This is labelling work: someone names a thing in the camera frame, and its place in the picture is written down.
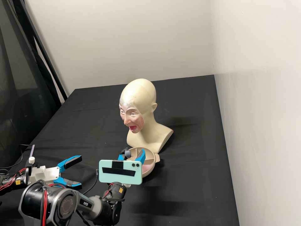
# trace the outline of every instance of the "beige bowl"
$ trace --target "beige bowl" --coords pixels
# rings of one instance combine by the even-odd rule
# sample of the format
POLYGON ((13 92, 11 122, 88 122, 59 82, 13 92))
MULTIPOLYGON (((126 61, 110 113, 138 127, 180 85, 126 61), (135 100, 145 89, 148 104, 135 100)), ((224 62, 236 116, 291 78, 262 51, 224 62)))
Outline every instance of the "beige bowl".
POLYGON ((144 164, 142 165, 142 178, 143 178, 153 171, 155 164, 160 161, 160 157, 158 154, 151 152, 149 149, 137 147, 137 148, 130 149, 132 157, 130 157, 127 160, 134 161, 142 149, 145 150, 145 161, 144 164))

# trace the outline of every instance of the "red lips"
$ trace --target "red lips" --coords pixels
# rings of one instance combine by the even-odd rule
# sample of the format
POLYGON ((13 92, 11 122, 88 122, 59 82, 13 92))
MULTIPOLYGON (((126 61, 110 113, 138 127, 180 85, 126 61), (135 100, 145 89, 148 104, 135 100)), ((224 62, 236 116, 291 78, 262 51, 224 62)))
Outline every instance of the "red lips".
POLYGON ((130 130, 135 130, 137 128, 137 126, 130 126, 129 129, 130 130))

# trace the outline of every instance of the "black tablecloth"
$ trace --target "black tablecloth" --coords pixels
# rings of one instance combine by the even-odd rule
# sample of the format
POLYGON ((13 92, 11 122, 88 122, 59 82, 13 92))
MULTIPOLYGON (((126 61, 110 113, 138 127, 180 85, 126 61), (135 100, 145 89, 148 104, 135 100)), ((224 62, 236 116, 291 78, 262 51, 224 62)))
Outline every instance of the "black tablecloth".
MULTIPOLYGON (((239 225, 214 76, 153 82, 158 123, 174 130, 161 161, 141 185, 127 190, 118 225, 239 225)), ((54 167, 73 155, 82 162, 62 177, 88 189, 100 159, 117 159, 127 147, 119 115, 125 85, 76 89, 32 142, 39 165, 54 167)), ((24 153, 21 169, 29 156, 24 153)), ((98 182, 86 195, 103 195, 98 182)), ((0 196, 0 225, 24 225, 18 213, 23 190, 0 196)), ((84 225, 74 214, 70 225, 84 225)))

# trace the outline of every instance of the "smartphone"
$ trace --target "smartphone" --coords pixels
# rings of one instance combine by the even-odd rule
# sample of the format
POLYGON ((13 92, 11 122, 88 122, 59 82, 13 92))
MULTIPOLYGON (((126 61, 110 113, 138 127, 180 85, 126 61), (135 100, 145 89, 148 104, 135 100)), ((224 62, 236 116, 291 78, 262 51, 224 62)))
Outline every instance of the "smartphone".
POLYGON ((99 161, 99 181, 139 185, 142 183, 142 163, 140 161, 102 159, 99 161))

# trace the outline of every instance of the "mannequin head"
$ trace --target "mannequin head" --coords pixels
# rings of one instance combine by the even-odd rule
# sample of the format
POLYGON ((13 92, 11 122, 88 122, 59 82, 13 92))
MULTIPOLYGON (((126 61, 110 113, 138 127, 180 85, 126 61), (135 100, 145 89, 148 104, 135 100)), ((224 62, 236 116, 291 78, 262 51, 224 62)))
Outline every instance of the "mannequin head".
POLYGON ((156 89, 147 79, 133 80, 121 93, 120 116, 133 133, 138 133, 145 125, 154 121, 153 112, 156 107, 156 89))

